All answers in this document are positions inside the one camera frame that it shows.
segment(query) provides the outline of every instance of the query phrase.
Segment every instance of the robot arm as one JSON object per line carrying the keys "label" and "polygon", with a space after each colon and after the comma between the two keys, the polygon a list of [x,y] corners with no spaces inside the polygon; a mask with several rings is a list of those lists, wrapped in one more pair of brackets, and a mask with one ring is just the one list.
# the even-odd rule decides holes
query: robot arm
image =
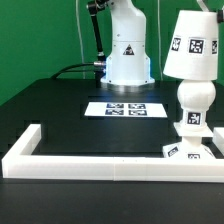
{"label": "robot arm", "polygon": [[154,82],[150,59],[145,53],[146,17],[131,0],[96,0],[96,13],[110,8],[113,29],[112,52],[107,58],[103,86],[137,91]]}

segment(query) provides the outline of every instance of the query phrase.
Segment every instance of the white border frame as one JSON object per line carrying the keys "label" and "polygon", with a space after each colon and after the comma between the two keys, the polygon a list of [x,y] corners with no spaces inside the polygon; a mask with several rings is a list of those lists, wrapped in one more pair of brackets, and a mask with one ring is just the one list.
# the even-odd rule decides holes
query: white border frame
{"label": "white border frame", "polygon": [[2,159],[4,178],[224,182],[224,160],[31,155],[41,126],[30,125]]}

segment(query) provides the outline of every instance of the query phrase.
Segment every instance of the green backdrop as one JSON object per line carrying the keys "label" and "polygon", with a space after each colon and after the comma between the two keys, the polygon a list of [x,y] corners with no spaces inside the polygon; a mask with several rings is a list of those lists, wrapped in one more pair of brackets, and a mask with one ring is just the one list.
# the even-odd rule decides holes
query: green backdrop
{"label": "green backdrop", "polygon": [[[96,60],[88,0],[80,0],[80,23],[86,62]],[[146,52],[152,60],[152,76],[160,79],[157,0],[133,0],[147,17]],[[224,0],[208,0],[211,9],[221,9]],[[180,9],[199,10],[196,0],[160,0],[161,62],[168,48]],[[1,0],[0,7],[0,104],[40,78],[81,62],[75,0]],[[109,9],[98,15],[105,53],[111,51]],[[218,82],[224,84],[224,24],[220,25]]]}

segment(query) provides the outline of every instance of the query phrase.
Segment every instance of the warning label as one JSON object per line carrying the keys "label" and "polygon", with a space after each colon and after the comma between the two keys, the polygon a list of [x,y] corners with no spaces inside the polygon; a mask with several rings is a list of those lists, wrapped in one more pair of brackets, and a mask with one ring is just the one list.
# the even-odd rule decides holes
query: warning label
{"label": "warning label", "polygon": [[124,55],[135,55],[130,44],[128,45],[127,49],[125,50]]}

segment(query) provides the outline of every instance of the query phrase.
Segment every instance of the black table surface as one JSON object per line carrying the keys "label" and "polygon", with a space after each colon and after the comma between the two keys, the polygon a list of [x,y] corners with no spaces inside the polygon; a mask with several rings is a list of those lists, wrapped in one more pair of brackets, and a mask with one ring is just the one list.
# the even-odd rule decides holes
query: black table surface
{"label": "black table surface", "polygon": [[[178,85],[118,93],[94,80],[38,80],[0,107],[1,157],[32,123],[42,129],[36,155],[162,157],[163,145],[180,141],[173,127],[182,116]],[[215,86],[212,130],[224,127],[224,87]],[[86,117],[89,102],[162,103],[168,118]],[[211,139],[203,143],[222,159]],[[0,223],[223,223],[223,207],[219,183],[0,178]]]}

